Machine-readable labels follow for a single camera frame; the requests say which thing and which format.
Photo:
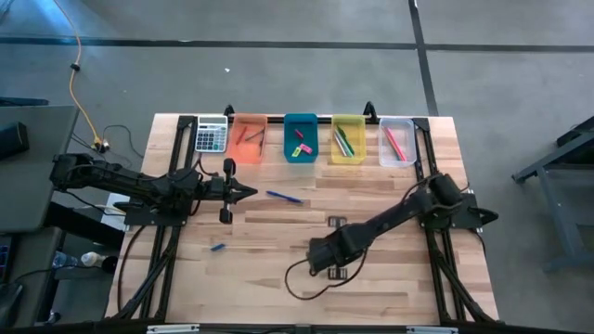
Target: gray floor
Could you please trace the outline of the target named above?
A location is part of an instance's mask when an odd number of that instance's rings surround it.
[[[87,37],[415,41],[406,0],[61,3]],[[418,6],[427,43],[594,45],[588,0],[419,0]],[[52,2],[16,0],[0,37],[40,35],[71,31]],[[75,52],[72,46],[0,45],[0,96],[70,104]],[[510,175],[592,115],[594,54],[430,52],[428,59],[439,114],[455,118],[471,186],[482,206],[500,214],[484,238],[501,319],[593,331],[594,271],[543,273],[543,263],[561,253],[549,212],[538,184],[516,186]],[[142,150],[154,113],[222,111],[228,103],[246,112],[360,113],[372,100],[380,114],[428,115],[414,50],[88,46],[82,64],[75,89],[97,128],[126,124]],[[76,133],[91,139],[82,118]],[[139,168],[125,133],[111,137],[114,150]],[[72,143],[70,150],[81,148]],[[89,189],[81,195],[95,202],[107,197]],[[72,241],[72,251],[91,247],[79,241]],[[104,293],[84,281],[61,288],[57,308],[65,321],[102,316],[110,277],[97,279]],[[65,306],[74,300],[77,307]]]

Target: butcher block table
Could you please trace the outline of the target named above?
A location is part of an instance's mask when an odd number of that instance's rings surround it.
[[[178,116],[155,115],[143,173],[167,172]],[[458,187],[467,186],[454,120],[430,117],[429,122],[438,169],[452,175]],[[377,238],[369,249],[363,270],[345,286],[329,289],[308,302],[294,299],[287,292],[283,280],[287,267],[305,257],[310,238],[323,238],[332,232],[327,226],[329,216],[346,216],[349,223],[365,222],[394,206],[406,189],[417,182],[413,166],[380,166],[378,125],[367,125],[368,154],[361,165],[332,164],[329,128],[329,124],[318,126],[319,156],[315,163],[289,164],[283,156],[283,124],[268,124],[262,163],[237,166],[238,181],[259,192],[232,207],[233,225],[219,223],[221,202],[204,201],[198,213],[189,218],[177,251],[168,323],[439,323],[429,252],[417,220]],[[425,162],[423,140],[418,137],[418,141]],[[180,167],[186,151],[181,152]],[[224,158],[224,154],[204,154],[204,169],[223,173]],[[266,190],[302,199],[304,204],[267,196]],[[136,228],[126,234],[120,258]],[[155,231],[156,227],[148,226],[132,246],[123,273],[123,303],[133,296],[147,274]],[[452,230],[451,237],[460,280],[486,313],[497,318],[479,238],[466,230]],[[211,246],[219,243],[225,243],[226,248],[210,251]],[[359,261],[349,264],[349,275],[358,266]],[[106,316],[117,312],[118,273],[115,277]],[[157,282],[152,312],[159,299],[160,283]],[[311,296],[329,281],[325,272],[309,276],[304,263],[291,270],[289,284],[296,293]],[[447,283],[444,290],[448,311],[455,316]]]

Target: yellow bin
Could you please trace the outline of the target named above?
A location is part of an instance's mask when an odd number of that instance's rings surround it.
[[[346,141],[353,148],[353,157],[345,156],[336,139],[336,130],[342,129]],[[365,117],[355,115],[334,115],[331,126],[330,155],[333,163],[359,164],[363,162],[367,153],[365,141]]]

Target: bottle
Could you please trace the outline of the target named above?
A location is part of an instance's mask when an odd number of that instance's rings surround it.
[[[103,261],[107,258],[107,256],[99,255],[94,251],[89,251],[86,254],[81,256],[81,262],[84,266],[98,266],[100,267]]]
[[[54,256],[54,262],[52,263],[52,268],[58,269],[61,267],[74,267],[78,264],[78,259],[74,256],[64,254],[61,251],[56,250],[56,255]]]

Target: plastic bin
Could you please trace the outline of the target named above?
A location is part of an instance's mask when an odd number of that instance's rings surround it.
[[[267,127],[266,115],[235,114],[226,155],[237,163],[260,163],[264,156]]]
[[[284,148],[285,158],[290,163],[311,163],[316,161],[318,154],[317,144],[317,116],[313,113],[286,114],[284,119]],[[301,139],[296,133],[298,130],[303,134]],[[295,148],[306,144],[312,149],[311,154],[302,151],[299,156],[292,157]]]
[[[346,140],[353,148],[353,157],[346,157],[339,147],[335,130],[340,127],[346,134]],[[367,156],[367,144],[365,140],[365,118],[355,115],[334,115],[331,126],[330,156],[333,163],[359,164]]]
[[[390,129],[400,151],[405,156],[401,160],[390,143],[384,128]],[[407,167],[417,160],[415,149],[415,124],[410,119],[382,118],[378,128],[380,139],[380,165],[385,167]]]

